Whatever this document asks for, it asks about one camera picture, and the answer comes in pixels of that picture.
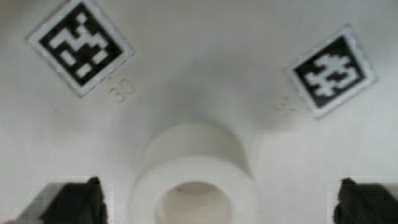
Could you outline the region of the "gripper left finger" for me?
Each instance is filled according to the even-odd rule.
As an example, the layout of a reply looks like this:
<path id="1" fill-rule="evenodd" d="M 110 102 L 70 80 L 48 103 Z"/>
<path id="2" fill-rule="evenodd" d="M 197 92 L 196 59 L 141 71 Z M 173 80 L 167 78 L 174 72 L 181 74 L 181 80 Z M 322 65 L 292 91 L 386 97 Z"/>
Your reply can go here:
<path id="1" fill-rule="evenodd" d="M 105 193 L 98 177 L 70 182 L 39 216 L 45 224 L 109 224 Z"/>

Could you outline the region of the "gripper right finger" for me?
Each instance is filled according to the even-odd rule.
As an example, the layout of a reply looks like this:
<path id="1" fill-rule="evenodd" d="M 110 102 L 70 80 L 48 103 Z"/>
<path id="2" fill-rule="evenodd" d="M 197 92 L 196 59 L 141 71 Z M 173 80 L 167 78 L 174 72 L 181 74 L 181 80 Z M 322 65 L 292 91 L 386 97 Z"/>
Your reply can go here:
<path id="1" fill-rule="evenodd" d="M 334 224 L 398 224 L 398 199 L 377 183 L 341 180 Z"/>

